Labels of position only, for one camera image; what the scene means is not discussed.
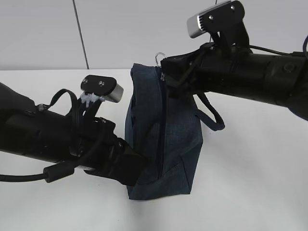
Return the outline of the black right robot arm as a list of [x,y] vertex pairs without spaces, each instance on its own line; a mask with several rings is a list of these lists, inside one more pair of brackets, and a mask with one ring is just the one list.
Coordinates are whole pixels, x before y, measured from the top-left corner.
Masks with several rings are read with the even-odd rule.
[[203,44],[199,49],[161,61],[173,96],[214,92],[289,109],[308,118],[308,59],[252,53],[249,48]]

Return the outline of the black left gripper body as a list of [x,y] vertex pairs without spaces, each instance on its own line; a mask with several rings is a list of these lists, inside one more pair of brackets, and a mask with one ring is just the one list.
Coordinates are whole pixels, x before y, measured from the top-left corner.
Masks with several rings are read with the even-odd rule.
[[84,167],[89,175],[118,180],[123,173],[121,158],[124,156],[125,142],[114,134],[115,123],[100,117],[95,119],[94,125],[97,134],[93,140],[84,139],[81,142],[81,156],[69,163],[69,175],[73,175],[75,169]]

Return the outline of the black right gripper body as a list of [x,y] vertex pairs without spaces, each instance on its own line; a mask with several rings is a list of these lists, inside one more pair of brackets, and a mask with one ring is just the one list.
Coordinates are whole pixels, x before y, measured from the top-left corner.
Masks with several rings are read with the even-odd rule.
[[189,78],[200,65],[205,54],[212,48],[215,48],[214,43],[205,43],[193,52],[170,56],[161,61],[161,69],[170,97],[177,98],[185,94]]

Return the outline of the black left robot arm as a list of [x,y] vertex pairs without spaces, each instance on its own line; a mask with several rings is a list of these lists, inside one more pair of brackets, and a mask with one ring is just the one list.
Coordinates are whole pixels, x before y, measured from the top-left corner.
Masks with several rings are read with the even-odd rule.
[[50,183],[79,168],[89,175],[134,186],[146,166],[146,157],[114,134],[114,122],[96,116],[100,99],[86,103],[72,92],[69,96],[71,109],[61,115],[52,112],[50,104],[37,105],[1,84],[1,151],[50,163],[40,174],[3,175],[1,181]]

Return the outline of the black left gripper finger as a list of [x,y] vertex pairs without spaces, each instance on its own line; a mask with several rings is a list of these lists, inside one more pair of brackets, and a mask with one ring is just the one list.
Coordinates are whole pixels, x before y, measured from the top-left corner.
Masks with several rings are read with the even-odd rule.
[[117,141],[108,156],[108,177],[126,186],[135,186],[145,168],[147,158],[125,141]]

